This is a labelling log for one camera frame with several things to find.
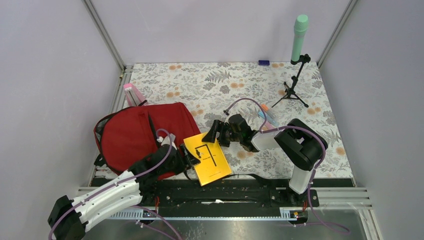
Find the yellow notebook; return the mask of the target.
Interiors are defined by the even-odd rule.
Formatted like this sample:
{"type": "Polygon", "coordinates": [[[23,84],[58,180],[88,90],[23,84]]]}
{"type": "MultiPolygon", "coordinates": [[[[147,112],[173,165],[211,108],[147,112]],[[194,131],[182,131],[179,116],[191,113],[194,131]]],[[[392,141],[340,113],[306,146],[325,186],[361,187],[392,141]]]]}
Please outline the yellow notebook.
{"type": "Polygon", "coordinates": [[[194,170],[201,186],[232,174],[221,146],[217,142],[203,141],[205,135],[204,132],[183,140],[188,152],[200,161],[194,165],[194,170]]]}

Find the red backpack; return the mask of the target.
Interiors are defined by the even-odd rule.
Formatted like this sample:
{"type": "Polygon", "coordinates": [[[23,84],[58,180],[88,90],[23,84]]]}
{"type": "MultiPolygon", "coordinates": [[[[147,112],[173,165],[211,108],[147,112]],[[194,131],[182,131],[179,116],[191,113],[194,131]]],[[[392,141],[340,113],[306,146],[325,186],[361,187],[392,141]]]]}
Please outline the red backpack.
{"type": "Polygon", "coordinates": [[[173,134],[176,146],[200,134],[186,106],[181,102],[130,106],[103,117],[94,127],[99,150],[95,165],[106,165],[121,174],[132,164],[154,153],[158,137],[173,134]]]}

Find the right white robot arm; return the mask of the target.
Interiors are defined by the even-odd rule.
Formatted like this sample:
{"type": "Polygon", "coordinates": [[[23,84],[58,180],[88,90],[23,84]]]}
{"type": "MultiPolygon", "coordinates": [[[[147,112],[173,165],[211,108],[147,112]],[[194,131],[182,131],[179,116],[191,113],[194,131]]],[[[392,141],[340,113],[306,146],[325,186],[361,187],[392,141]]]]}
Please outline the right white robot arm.
{"type": "Polygon", "coordinates": [[[298,118],[286,126],[260,131],[252,129],[240,114],[230,116],[227,122],[215,120],[202,141],[218,142],[222,147],[238,142],[244,150],[253,153],[281,148],[294,165],[286,193],[287,201],[293,206],[307,199],[313,169],[328,148],[326,140],[298,118]]]}

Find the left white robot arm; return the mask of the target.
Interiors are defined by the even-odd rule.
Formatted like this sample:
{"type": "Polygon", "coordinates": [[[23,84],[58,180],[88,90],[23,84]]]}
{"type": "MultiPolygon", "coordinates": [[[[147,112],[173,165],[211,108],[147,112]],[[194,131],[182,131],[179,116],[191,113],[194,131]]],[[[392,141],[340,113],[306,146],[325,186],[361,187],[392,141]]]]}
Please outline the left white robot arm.
{"type": "Polygon", "coordinates": [[[155,200],[151,188],[159,181],[186,172],[200,163],[175,136],[159,137],[159,148],[136,161],[115,179],[83,195],[58,198],[48,216],[48,239],[81,240],[101,221],[128,207],[148,206],[155,200]]]}

